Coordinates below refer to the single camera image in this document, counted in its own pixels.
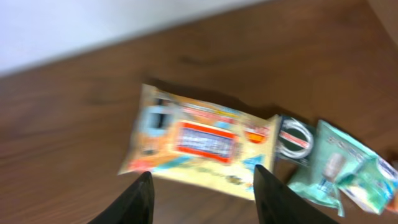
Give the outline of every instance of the white wall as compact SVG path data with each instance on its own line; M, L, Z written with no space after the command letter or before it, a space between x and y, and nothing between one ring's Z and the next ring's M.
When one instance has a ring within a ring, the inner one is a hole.
M0 76L263 0L0 0Z

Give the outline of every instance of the wood grain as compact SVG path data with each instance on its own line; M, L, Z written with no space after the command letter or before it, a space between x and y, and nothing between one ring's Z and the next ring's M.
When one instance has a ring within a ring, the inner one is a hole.
M365 0L280 0L0 80L1 223L85 223L136 174L117 176L151 80L267 118L324 118L382 156L398 152L398 52ZM275 173L286 181L290 165ZM257 223L248 202L155 179L155 223ZM397 223L344 198L341 223Z

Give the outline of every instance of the red logo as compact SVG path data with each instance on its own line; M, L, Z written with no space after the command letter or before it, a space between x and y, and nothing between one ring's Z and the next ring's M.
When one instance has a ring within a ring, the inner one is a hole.
M177 151L230 163L235 141L231 132L181 122Z
M267 140L269 128L265 126L260 127L252 124L245 124L244 133L249 141L259 144Z

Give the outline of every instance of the wooden table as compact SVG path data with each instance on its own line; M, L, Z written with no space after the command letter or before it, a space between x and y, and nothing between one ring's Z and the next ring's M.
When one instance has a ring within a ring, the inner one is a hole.
M266 2L1 79L1 223L85 223L130 185L136 174L116 173L145 80L262 118L324 118L398 152L398 51L368 3ZM253 202L155 188L154 223L257 223ZM344 206L346 218L317 208L341 223L398 221Z

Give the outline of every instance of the plastic packaging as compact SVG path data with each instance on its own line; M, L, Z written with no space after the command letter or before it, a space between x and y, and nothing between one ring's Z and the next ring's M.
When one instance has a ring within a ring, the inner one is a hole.
M314 146L315 128L290 116L282 116L277 141L277 155L303 166L308 166Z
M350 135L320 120L309 166L296 172L289 187L314 203L337 208L338 214L344 216L336 183L352 174L365 160L376 156Z
M264 120L144 85L131 150L119 173L148 170L254 200L254 166L272 171L279 123L276 115Z
M398 172L377 157L366 161L337 186L365 212L380 215L398 187Z

